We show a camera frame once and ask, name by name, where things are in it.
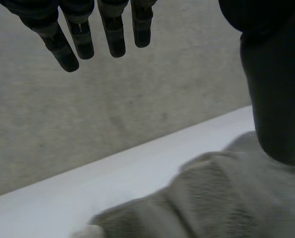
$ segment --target robot finger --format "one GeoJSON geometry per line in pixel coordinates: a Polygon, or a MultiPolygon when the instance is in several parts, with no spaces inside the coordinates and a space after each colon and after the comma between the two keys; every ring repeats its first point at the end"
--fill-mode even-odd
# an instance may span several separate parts
{"type": "Polygon", "coordinates": [[[42,38],[45,46],[54,55],[61,67],[67,72],[73,72],[79,68],[79,62],[62,32],[57,18],[58,9],[45,19],[35,20],[21,17],[21,20],[42,38]]]}
{"type": "Polygon", "coordinates": [[[157,0],[131,0],[132,22],[135,44],[146,47],[151,41],[152,6],[157,0]]]}
{"type": "Polygon", "coordinates": [[[122,13],[128,0],[98,0],[98,8],[110,53],[119,58],[125,54],[122,13]]]}
{"type": "Polygon", "coordinates": [[[92,58],[94,48],[88,18],[94,9],[94,0],[60,0],[59,6],[79,57],[83,60],[92,58]]]}

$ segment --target white surface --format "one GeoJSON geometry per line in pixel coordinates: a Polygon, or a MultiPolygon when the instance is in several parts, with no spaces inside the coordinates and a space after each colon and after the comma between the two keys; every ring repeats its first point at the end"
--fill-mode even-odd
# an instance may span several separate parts
{"type": "Polygon", "coordinates": [[[180,165],[254,130],[251,107],[0,196],[0,238],[68,238],[100,211],[165,186],[180,165]]]}

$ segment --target robotic hand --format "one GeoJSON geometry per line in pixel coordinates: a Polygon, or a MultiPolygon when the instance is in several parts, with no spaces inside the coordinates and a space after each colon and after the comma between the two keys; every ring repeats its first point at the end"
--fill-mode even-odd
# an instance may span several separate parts
{"type": "MultiPolygon", "coordinates": [[[[157,0],[131,0],[134,39],[137,47],[150,43],[152,6],[157,0]]],[[[0,0],[10,12],[35,31],[67,72],[76,71],[79,62],[58,24],[58,7],[62,9],[79,57],[94,55],[88,18],[94,0],[0,0]]],[[[125,54],[122,13],[128,0],[98,0],[98,8],[110,53],[113,57],[125,54]]]]}

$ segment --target gray towel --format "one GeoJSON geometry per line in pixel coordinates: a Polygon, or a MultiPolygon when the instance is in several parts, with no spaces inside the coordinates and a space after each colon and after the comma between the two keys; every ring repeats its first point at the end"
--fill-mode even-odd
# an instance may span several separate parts
{"type": "Polygon", "coordinates": [[[168,187],[91,224],[80,237],[295,238],[295,166],[268,157],[251,132],[183,165],[168,187]]]}

